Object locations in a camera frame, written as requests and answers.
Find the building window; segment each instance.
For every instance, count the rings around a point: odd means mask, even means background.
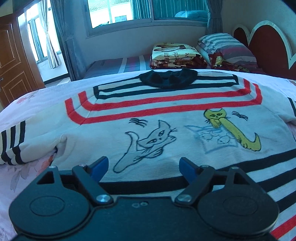
[[[61,53],[59,47],[59,42],[57,38],[57,32],[54,25],[54,18],[52,14],[52,9],[50,1],[47,2],[48,5],[48,33],[53,45],[54,50],[57,54]],[[40,23],[38,16],[37,4],[33,5],[26,11],[27,23],[28,23],[28,33],[29,41],[33,51],[33,55],[37,63],[47,60],[47,50],[46,50],[46,35]]]
[[[185,24],[186,21],[191,25],[204,26],[208,21],[208,11],[203,0],[83,0],[83,2],[90,35],[100,31],[104,33],[112,28],[115,31],[126,26],[136,27],[143,23],[180,24],[181,21]]]

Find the door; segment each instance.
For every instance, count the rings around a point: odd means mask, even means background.
[[[24,52],[17,16],[0,18],[0,100],[8,106],[22,95],[44,88],[41,78],[33,77]]]

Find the headboard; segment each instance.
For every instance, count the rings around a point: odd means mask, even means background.
[[[251,33],[243,25],[236,25],[232,36],[247,46],[265,73],[296,80],[296,54],[285,34],[271,21],[258,23]]]

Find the curtain tieback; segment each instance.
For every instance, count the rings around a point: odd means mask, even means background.
[[[209,13],[209,18],[221,18],[221,13]]]
[[[65,37],[63,37],[63,41],[64,42],[67,42],[68,40],[71,40],[71,39],[73,39],[74,37],[73,37],[73,34],[71,34],[71,35],[69,35],[69,36],[65,36]]]

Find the sweater sleeve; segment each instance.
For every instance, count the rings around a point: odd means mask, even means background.
[[[0,164],[25,164],[41,158],[65,141],[63,133],[77,126],[68,117],[65,102],[46,108],[1,132]]]
[[[262,95],[262,105],[278,115],[285,123],[296,125],[296,102],[293,98],[277,92],[266,86],[259,86]]]

